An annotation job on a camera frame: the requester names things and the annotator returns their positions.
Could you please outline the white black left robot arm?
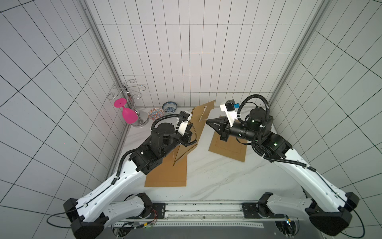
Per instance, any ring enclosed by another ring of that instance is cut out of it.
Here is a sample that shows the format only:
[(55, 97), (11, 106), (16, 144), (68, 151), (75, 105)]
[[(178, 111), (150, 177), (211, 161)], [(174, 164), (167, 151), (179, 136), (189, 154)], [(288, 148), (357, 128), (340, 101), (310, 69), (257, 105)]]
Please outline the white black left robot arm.
[(191, 113), (181, 111), (155, 120), (150, 136), (121, 157), (116, 173), (86, 196), (70, 198), (64, 203), (75, 238), (95, 239), (104, 228), (123, 219), (151, 215), (153, 203), (145, 193), (122, 202), (114, 203), (114, 200), (133, 182), (158, 167), (176, 147), (197, 143), (192, 140), (191, 118)]

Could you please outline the brown kraft file bag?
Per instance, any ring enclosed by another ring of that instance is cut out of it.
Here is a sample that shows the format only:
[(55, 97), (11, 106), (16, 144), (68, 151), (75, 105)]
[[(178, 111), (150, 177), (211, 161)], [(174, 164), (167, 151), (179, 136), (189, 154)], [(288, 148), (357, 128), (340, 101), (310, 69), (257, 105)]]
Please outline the brown kraft file bag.
[(175, 163), (180, 146), (177, 146), (153, 169), (145, 180), (145, 187), (186, 187), (187, 157)]
[(194, 149), (197, 148), (202, 132), (206, 125), (206, 121), (210, 115), (211, 110), (214, 109), (214, 107), (215, 107), (215, 100), (205, 103), (203, 105), (194, 107), (192, 109), (191, 111), (192, 118), (190, 120), (190, 124), (191, 123), (193, 124), (191, 128), (191, 131), (193, 132), (192, 140), (196, 139), (197, 143), (188, 147), (180, 145), (178, 149), (176, 150), (176, 157), (174, 159), (173, 165), (177, 165), (184, 158), (186, 158), (189, 153), (191, 153)]

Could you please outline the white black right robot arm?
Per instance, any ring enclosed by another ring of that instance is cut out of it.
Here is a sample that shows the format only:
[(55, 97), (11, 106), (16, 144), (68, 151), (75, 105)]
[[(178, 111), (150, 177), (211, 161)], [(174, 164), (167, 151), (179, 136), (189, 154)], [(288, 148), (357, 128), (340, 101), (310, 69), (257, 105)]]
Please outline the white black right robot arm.
[(266, 192), (255, 208), (260, 217), (286, 215), (309, 220), (319, 231), (333, 237), (350, 226), (357, 213), (359, 197), (334, 186), (286, 139), (271, 131), (273, 118), (265, 97), (253, 94), (240, 104), (229, 100), (220, 109), (226, 115), (208, 119), (206, 124), (219, 134), (222, 141), (228, 141), (230, 137), (246, 140), (256, 154), (283, 169), (308, 194), (307, 198), (294, 199)]

